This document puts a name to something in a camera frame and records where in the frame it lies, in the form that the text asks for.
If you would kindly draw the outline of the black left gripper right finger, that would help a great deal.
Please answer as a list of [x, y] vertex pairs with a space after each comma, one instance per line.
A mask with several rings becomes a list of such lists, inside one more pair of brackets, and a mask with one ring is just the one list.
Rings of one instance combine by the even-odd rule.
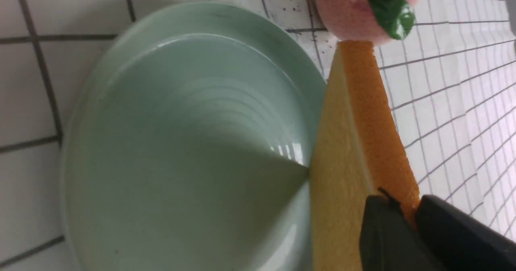
[[415, 213], [418, 234], [447, 271], [514, 271], [516, 246], [443, 199], [426, 194]]

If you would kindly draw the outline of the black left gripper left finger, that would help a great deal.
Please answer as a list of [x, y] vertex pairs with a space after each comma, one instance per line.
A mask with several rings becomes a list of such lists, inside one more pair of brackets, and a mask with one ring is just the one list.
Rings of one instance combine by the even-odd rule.
[[366, 198], [359, 251], [364, 271], [442, 271], [409, 225], [401, 203], [383, 188]]

